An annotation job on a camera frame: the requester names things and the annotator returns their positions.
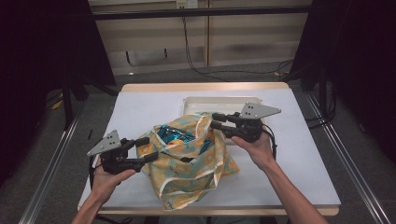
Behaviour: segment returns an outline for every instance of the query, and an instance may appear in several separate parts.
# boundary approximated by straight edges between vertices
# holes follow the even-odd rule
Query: black curtain
[[[290,73],[305,90],[320,71],[396,161],[396,2],[314,0]]]
[[[46,95],[62,87],[63,76],[115,84],[91,14],[84,0],[0,1],[0,184],[29,147]]]

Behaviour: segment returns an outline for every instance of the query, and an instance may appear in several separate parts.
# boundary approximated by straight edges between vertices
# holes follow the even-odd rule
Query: white tabletop
[[[106,133],[116,129],[120,138],[136,139],[154,125],[182,116],[183,99],[189,96],[253,96],[261,99],[264,105],[280,108],[280,114],[265,119],[275,133],[277,162],[313,205],[338,207],[338,195],[290,89],[120,92]],[[239,166],[240,173],[222,178],[217,189],[186,209],[281,208],[267,177],[251,161],[246,151],[237,146],[227,148]],[[129,156],[135,158],[134,148],[130,150]],[[78,206],[82,205],[89,193],[87,180]],[[110,200],[104,204],[102,212],[128,213],[140,209],[162,210],[161,201],[143,173],[136,174],[117,186]]]

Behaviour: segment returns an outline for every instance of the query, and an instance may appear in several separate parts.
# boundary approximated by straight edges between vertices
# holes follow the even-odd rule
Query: table edge
[[[289,89],[285,82],[203,82],[125,84],[121,92],[133,91],[247,91]]]
[[[336,216],[339,213],[339,205],[315,206],[325,217]],[[121,208],[103,207],[98,214],[117,214],[135,216],[286,216],[286,210],[281,206],[264,206],[261,208],[232,207],[232,208],[207,208],[186,207],[175,211],[164,211],[161,208]]]

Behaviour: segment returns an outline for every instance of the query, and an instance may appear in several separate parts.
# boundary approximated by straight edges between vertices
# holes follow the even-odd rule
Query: black cable
[[[113,219],[110,219],[108,217],[102,217],[100,215],[96,215],[95,219],[98,219],[98,220],[101,220],[101,221],[104,221],[104,222],[107,222],[107,223],[110,223],[110,224],[130,224],[133,221],[132,217],[127,217],[123,221],[117,222],[117,221],[115,221]]]
[[[294,59],[292,59],[292,60],[287,60],[287,61],[281,62],[281,63],[277,66],[277,73],[278,73],[278,75],[279,75],[277,81],[280,81],[280,79],[282,78],[281,73],[280,73],[280,70],[281,70],[282,68],[286,67],[287,65],[289,65],[289,64],[290,64],[291,62],[293,62],[293,61],[294,61]]]
[[[290,72],[287,76],[282,77],[279,81],[288,83],[294,79],[300,78],[302,74],[307,73],[312,66],[316,65],[316,63],[317,61],[308,62],[297,70]]]
[[[331,97],[330,98],[330,104],[329,104],[329,107],[327,108],[327,110],[328,110],[327,111],[327,115],[325,115],[325,116],[320,115],[320,116],[316,116],[316,117],[314,117],[312,119],[305,119],[307,122],[318,120],[318,119],[322,119],[319,124],[310,126],[310,127],[308,127],[308,129],[312,130],[312,129],[315,129],[317,127],[320,127],[320,126],[323,126],[325,124],[328,124],[328,123],[330,123],[330,121],[332,121],[332,119],[335,117],[335,108],[337,106],[336,93],[337,93],[337,91],[334,88],[334,85],[332,84],[332,93],[330,95],[330,97]]]
[[[184,38],[185,38],[185,42],[186,42],[187,61],[189,63],[190,68],[192,69],[192,71],[194,71],[194,72],[196,72],[196,73],[198,73],[198,74],[200,74],[202,76],[213,77],[213,76],[210,76],[210,74],[215,74],[215,73],[250,73],[250,74],[261,74],[261,75],[271,74],[271,73],[277,72],[280,69],[286,67],[292,61],[292,60],[287,60],[287,61],[281,62],[279,64],[279,66],[277,67],[277,69],[272,70],[272,71],[267,71],[267,72],[253,72],[253,71],[240,71],[240,70],[228,70],[228,71],[227,70],[219,70],[219,71],[213,71],[213,72],[202,72],[202,71],[199,71],[198,69],[195,68],[195,66],[193,65],[192,60],[191,60],[189,40],[187,38],[186,18],[182,17],[182,20],[183,20],[183,26],[184,26]],[[213,77],[213,78],[221,80],[221,81],[230,82],[229,80],[226,80],[226,79],[223,79],[223,78],[220,78],[220,77]]]
[[[269,132],[268,132],[268,131],[266,131],[265,129],[262,129],[262,131],[263,131],[264,133],[268,134],[268,136],[269,136],[270,139],[271,139],[271,142],[272,142],[272,144],[273,144],[273,145],[272,145],[273,156],[274,156],[274,159],[276,160],[276,148],[277,148],[277,145],[276,145],[276,141],[275,141],[274,132],[272,131],[272,129],[271,129],[268,125],[263,124],[263,126],[265,126],[265,127],[269,130]]]
[[[60,97],[55,103],[50,104],[50,105],[47,105],[47,106],[45,107],[45,109],[48,109],[48,108],[50,108],[50,107],[52,107],[52,106],[58,104],[58,103],[61,102],[63,99],[64,99],[63,97]]]
[[[90,165],[88,166],[88,173],[90,175],[90,186],[91,186],[91,189],[92,189],[92,186],[93,186],[93,177],[94,177],[94,174],[95,174],[95,168],[93,168],[93,162],[94,162],[93,157],[90,157]]]
[[[243,221],[245,218],[246,218],[246,217],[242,217],[242,218],[239,219],[239,220],[235,220],[235,221],[232,221],[232,222],[228,222],[227,224],[240,223],[240,222]]]
[[[46,100],[46,102],[53,100],[55,97],[61,95],[62,91],[57,92],[55,95],[51,96],[49,99]]]

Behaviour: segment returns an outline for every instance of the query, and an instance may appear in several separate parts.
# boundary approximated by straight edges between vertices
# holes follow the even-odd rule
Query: gray floor
[[[200,68],[200,71],[269,71],[276,70],[278,63],[251,63],[227,65],[213,68]],[[119,90],[126,83],[152,82],[212,82],[219,81],[213,77],[198,75],[190,69],[169,69],[172,64],[165,64],[161,72],[145,71],[133,76],[116,76]],[[242,72],[215,73],[212,76],[228,81],[277,81],[274,73],[247,74]],[[314,117],[306,94],[299,86],[299,80],[292,81],[292,88],[300,108],[306,118]],[[82,108],[81,119],[74,136],[60,161],[57,175],[54,177],[45,201],[36,218],[36,223],[69,223],[77,212],[78,200],[87,178],[88,159],[85,154],[106,129],[116,98],[108,96],[95,88],[87,87],[91,93],[83,104],[74,101],[75,111]],[[339,133],[349,154],[353,158],[363,177],[380,201],[390,220],[396,220],[396,166],[380,150],[369,133],[362,133],[359,121],[338,99],[337,110],[332,126]],[[2,188],[0,188],[0,223],[18,223],[26,205],[33,196],[36,187],[46,171],[54,149],[63,134],[64,111],[62,105],[56,110],[47,110],[36,130],[35,141],[28,155],[23,158],[18,170]],[[323,128],[311,131],[318,146],[319,153],[328,169],[329,175],[339,194],[342,205],[340,213],[328,217],[331,223],[375,223],[367,209],[366,203],[351,181],[345,165],[341,163]],[[114,217],[120,221],[123,217]],[[279,223],[285,222],[281,217]]]

